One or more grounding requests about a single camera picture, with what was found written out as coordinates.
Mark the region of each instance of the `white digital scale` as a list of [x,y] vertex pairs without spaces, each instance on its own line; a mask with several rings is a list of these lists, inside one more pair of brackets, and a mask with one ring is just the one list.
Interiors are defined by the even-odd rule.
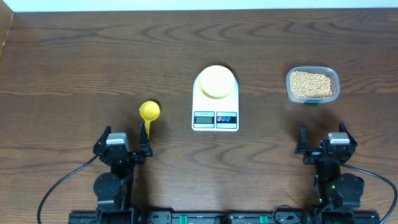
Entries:
[[204,69],[193,83],[192,129],[237,131],[239,87],[232,72],[214,65]]

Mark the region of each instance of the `clear plastic container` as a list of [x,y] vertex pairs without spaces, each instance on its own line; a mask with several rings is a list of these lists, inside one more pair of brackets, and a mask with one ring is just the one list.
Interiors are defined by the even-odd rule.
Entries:
[[[307,98],[307,97],[300,97],[295,96],[292,91],[292,87],[290,86],[290,76],[292,72],[308,72],[308,73],[316,73],[316,74],[323,74],[326,77],[330,78],[330,88],[332,92],[331,97],[323,97],[323,98]],[[291,102],[294,103],[326,103],[331,102],[337,98],[340,94],[340,84],[338,81],[337,73],[328,67],[318,67],[318,66],[304,66],[304,67],[295,67],[291,69],[291,71],[286,76],[286,89],[287,94]]]

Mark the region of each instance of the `yellow ladle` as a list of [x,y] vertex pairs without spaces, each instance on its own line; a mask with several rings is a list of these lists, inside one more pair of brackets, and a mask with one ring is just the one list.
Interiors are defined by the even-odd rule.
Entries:
[[145,130],[149,138],[150,122],[156,120],[160,115],[159,105],[153,101],[147,101],[139,108],[139,114],[145,121]]

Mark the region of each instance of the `wooden table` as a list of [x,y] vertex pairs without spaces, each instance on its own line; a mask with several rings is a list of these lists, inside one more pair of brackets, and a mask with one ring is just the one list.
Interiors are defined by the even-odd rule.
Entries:
[[[294,155],[300,122],[313,145],[346,127],[348,162],[398,185],[398,9],[18,13],[0,63],[0,223],[35,223],[48,189],[91,157],[106,125],[137,149],[138,109],[158,100],[154,157],[136,170],[134,203],[174,210],[270,210],[316,203],[314,166]],[[236,133],[191,129],[192,84],[228,65],[240,87]],[[285,76],[323,65],[341,94],[291,103]],[[101,161],[62,183],[43,223],[94,210]],[[361,209],[381,216],[393,192],[365,180]],[[398,211],[389,223],[398,222]]]

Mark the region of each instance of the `brown wooden edge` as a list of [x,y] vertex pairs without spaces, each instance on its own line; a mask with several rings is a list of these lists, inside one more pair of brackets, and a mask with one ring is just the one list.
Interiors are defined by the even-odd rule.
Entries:
[[6,45],[6,39],[10,31],[12,18],[14,13],[8,8],[6,3],[0,0],[0,59],[1,53]]

